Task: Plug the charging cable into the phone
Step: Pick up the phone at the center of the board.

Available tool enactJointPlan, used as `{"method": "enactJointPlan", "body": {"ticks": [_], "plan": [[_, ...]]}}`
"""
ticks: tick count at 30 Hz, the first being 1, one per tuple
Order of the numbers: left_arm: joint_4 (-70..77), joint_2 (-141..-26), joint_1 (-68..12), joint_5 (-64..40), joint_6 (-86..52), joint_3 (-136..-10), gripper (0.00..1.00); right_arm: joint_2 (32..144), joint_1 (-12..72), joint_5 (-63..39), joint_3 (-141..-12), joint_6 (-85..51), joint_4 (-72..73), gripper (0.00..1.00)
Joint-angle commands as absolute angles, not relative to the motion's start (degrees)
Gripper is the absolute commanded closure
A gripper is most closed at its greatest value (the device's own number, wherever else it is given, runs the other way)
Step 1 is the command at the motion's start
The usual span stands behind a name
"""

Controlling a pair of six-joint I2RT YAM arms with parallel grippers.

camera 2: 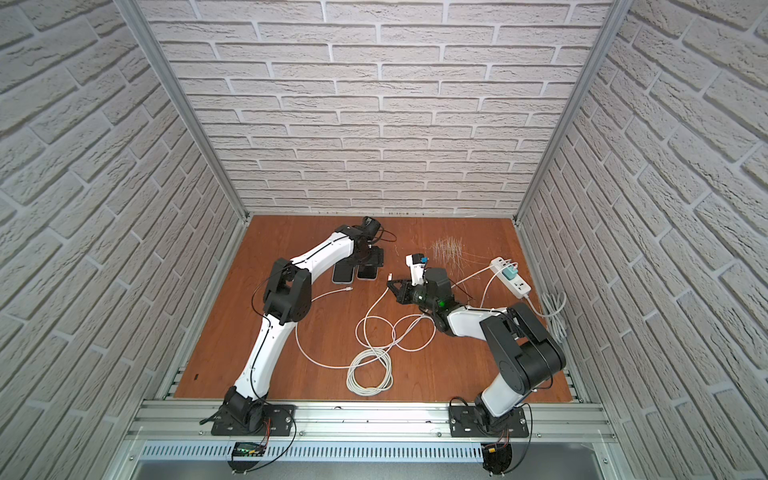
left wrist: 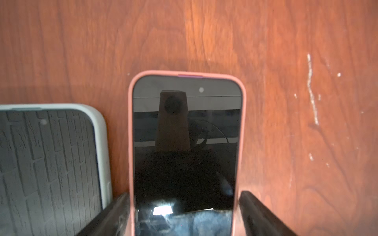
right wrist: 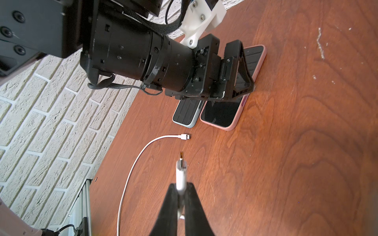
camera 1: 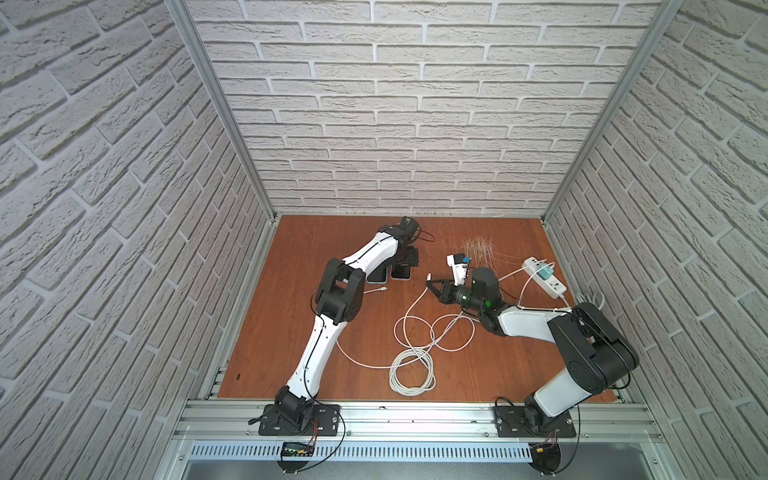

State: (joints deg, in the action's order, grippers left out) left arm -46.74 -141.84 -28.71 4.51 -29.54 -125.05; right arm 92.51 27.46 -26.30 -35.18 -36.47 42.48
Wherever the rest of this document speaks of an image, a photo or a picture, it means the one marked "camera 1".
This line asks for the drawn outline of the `phone with pink case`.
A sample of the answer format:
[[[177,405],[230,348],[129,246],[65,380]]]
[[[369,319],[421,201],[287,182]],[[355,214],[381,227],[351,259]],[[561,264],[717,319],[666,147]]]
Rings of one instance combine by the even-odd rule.
[[[411,278],[412,267],[410,265],[393,265],[390,271],[390,277],[393,280],[407,281]]]

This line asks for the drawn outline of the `phone with green case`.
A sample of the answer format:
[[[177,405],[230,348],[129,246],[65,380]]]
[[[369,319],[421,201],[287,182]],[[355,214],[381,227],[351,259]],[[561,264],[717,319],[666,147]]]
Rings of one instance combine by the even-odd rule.
[[[384,285],[387,283],[388,267],[380,265],[366,277],[366,282],[371,285]]]

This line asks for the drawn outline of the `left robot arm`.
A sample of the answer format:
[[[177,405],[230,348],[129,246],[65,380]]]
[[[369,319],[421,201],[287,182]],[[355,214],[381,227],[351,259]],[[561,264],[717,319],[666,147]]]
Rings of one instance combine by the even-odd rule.
[[[310,301],[315,314],[313,330],[293,375],[276,394],[274,406],[282,419],[304,429],[311,420],[323,371],[343,329],[361,309],[364,287],[383,283],[387,271],[394,278],[408,279],[418,265],[417,220],[404,216],[395,225],[385,225],[358,251],[328,261]]]

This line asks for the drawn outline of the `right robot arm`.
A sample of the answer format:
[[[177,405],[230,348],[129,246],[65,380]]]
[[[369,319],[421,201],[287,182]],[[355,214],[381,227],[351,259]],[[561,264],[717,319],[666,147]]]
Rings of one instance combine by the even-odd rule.
[[[452,279],[426,281],[439,302],[458,305],[497,336],[527,337],[554,344],[564,368],[529,395],[520,422],[533,436],[549,433],[568,411],[603,393],[639,366],[627,339],[592,303],[566,309],[524,309],[504,302],[493,270],[474,270],[469,286]]]

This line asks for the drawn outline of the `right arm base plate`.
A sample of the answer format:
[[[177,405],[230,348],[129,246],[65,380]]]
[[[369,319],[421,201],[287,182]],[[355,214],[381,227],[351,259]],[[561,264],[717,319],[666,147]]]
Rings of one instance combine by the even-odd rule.
[[[576,424],[565,411],[548,417],[531,405],[494,405],[494,425],[500,438],[576,438]]]

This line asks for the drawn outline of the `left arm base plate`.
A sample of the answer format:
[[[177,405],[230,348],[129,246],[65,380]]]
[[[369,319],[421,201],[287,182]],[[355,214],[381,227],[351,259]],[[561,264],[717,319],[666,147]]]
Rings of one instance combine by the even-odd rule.
[[[320,437],[335,437],[341,425],[341,406],[338,404],[311,405],[293,418],[281,411],[275,404],[264,407],[258,427],[260,436],[309,436],[317,433]]]

